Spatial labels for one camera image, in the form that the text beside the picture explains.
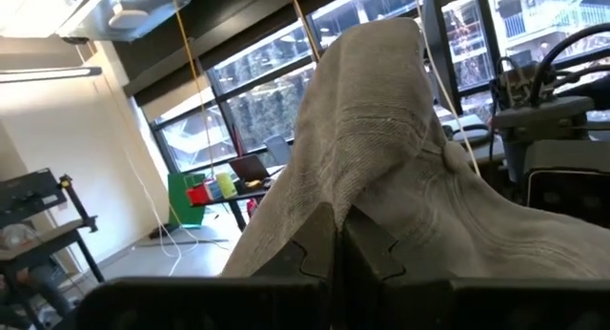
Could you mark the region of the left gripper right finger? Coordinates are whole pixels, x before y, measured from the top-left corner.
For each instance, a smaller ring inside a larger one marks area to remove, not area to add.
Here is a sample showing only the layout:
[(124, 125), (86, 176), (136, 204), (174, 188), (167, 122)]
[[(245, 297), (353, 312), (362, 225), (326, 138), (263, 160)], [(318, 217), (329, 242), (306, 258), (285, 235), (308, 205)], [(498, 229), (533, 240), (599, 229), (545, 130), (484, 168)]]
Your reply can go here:
[(386, 279), (405, 274), (391, 253), (397, 240), (356, 206), (345, 219), (343, 237), (348, 280), (363, 291), (374, 292)]

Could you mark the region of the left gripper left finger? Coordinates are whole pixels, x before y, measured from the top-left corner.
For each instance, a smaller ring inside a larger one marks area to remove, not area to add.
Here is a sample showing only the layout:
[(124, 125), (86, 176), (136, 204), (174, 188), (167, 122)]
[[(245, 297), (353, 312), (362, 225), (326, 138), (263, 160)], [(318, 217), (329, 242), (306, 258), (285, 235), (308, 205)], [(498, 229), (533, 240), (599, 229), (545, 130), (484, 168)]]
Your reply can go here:
[(254, 275), (328, 279), (334, 269), (336, 225), (329, 203), (319, 203), (288, 242)]

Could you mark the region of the grey baseball cap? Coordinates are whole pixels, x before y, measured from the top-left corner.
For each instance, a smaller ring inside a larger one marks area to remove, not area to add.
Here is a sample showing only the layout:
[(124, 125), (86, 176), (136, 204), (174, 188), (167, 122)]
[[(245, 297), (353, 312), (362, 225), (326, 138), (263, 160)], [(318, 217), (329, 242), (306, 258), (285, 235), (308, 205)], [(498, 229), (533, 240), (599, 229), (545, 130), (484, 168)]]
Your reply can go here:
[(610, 230), (505, 199), (446, 138), (410, 18), (350, 28), (324, 52), (291, 160), (223, 275), (253, 274), (322, 202), (337, 225), (357, 208), (388, 231), (415, 277), (610, 279)]

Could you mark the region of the black office desk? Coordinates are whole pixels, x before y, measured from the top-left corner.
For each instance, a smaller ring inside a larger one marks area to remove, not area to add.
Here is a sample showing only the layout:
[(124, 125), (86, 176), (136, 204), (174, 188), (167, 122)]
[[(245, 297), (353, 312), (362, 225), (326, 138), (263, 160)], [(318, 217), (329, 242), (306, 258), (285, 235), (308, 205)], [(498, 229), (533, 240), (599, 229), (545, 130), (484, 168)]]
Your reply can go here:
[(271, 183), (275, 181), (275, 179), (277, 178), (279, 173), (284, 168), (285, 168), (284, 165), (277, 165), (277, 166), (271, 167), (268, 170), (268, 172), (271, 175), (270, 177), (268, 177), (269, 183), (264, 182), (263, 186), (261, 188), (255, 188), (253, 191), (248, 192), (248, 193), (238, 193), (237, 196), (230, 197), (230, 198), (224, 198), (223, 196), (220, 196), (218, 198), (213, 198), (213, 195), (209, 193), (209, 188), (206, 186), (211, 200), (205, 206), (201, 206), (201, 207), (208, 207), (208, 206), (212, 206), (212, 205), (216, 205), (216, 204), (227, 204), (229, 206), (231, 213), (234, 216), (235, 222), (237, 224), (237, 228), (241, 232), (243, 232), (247, 225), (247, 222), (246, 222), (246, 218), (243, 216), (243, 214), (241, 212), (241, 208), (240, 208), (238, 202), (242, 201), (242, 200), (249, 200), (251, 198), (254, 198), (257, 201), (262, 199), (267, 194), (268, 190), (271, 188)]

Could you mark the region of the open laptop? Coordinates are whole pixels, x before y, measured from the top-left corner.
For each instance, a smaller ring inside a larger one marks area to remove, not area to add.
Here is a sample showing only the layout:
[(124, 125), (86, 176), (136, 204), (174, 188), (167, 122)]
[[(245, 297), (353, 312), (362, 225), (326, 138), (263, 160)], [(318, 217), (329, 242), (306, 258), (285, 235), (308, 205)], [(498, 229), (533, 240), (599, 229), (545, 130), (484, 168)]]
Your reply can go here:
[(257, 155), (243, 155), (229, 161), (237, 177), (243, 181), (264, 180), (270, 173)]

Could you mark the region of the grey office chair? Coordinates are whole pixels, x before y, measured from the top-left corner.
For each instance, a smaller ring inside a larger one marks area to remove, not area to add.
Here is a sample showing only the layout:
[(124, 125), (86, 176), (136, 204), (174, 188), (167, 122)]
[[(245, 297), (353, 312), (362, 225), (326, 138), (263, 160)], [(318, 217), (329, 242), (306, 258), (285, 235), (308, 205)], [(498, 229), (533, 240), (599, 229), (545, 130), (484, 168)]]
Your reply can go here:
[(268, 151), (275, 161), (280, 165), (288, 164), (292, 155), (292, 149), (282, 135), (274, 134), (264, 140)]

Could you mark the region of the yellow-green cylinder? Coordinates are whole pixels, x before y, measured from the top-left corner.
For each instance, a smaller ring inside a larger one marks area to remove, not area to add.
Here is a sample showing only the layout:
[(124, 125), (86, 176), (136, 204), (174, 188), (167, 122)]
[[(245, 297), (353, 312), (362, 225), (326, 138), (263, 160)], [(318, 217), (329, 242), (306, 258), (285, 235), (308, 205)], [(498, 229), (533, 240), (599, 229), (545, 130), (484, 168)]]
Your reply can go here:
[(221, 172), (215, 175), (215, 180), (218, 183), (220, 192), (224, 198), (230, 198), (238, 195), (234, 181), (230, 173)]

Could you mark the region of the red box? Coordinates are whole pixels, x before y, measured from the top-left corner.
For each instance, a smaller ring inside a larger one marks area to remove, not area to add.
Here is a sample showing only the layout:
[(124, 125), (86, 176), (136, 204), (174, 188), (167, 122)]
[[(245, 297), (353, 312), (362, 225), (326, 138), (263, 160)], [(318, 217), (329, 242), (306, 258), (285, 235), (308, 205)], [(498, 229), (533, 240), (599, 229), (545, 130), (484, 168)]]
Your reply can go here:
[(205, 206), (211, 200), (205, 184), (197, 184), (188, 188), (186, 195), (192, 207)]

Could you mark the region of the green box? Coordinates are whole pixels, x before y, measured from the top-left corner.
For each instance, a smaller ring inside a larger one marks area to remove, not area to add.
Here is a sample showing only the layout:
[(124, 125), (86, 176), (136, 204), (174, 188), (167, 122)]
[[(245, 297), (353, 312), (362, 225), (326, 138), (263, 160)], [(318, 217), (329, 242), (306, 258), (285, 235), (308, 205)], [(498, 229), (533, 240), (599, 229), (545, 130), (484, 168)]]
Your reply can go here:
[(169, 222), (174, 225), (198, 226), (204, 217), (204, 206), (191, 206), (187, 190), (204, 180), (202, 174), (168, 174)]

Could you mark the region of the black equipment cart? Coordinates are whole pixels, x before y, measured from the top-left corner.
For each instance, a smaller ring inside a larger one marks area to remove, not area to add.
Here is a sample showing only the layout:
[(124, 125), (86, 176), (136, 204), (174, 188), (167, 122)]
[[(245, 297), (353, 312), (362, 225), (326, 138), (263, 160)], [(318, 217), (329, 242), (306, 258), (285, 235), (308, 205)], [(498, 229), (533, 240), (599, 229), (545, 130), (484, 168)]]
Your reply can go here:
[(28, 294), (18, 285), (17, 272), (75, 243), (94, 277), (102, 282), (104, 277), (79, 234), (79, 230), (85, 227), (92, 233), (96, 232), (96, 217), (88, 214), (68, 175), (56, 178), (51, 170), (46, 168), (0, 182), (0, 227), (19, 223), (68, 201), (75, 207), (79, 219), (58, 226), (22, 247), (0, 250), (0, 275), (7, 279), (8, 286), (15, 292), (17, 302), (23, 307), (36, 330), (51, 329), (37, 317), (30, 305)]

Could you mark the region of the linear ceiling light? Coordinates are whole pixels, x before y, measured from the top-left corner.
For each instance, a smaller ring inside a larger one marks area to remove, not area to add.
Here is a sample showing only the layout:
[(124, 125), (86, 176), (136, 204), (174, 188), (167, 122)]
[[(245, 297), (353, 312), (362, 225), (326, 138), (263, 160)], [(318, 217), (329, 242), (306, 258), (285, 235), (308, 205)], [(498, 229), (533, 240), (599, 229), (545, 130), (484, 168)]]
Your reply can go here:
[(0, 71), (0, 84), (89, 77), (100, 75), (100, 67), (73, 67), (47, 70)]

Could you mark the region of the ceiling duct box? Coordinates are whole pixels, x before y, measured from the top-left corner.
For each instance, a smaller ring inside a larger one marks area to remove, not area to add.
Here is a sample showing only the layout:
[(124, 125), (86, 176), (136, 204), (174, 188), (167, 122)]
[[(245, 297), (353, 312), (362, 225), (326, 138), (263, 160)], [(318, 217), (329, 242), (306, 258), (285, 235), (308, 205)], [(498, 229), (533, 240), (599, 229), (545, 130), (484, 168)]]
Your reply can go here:
[(58, 28), (62, 38), (132, 42), (145, 36), (193, 0), (76, 0)]

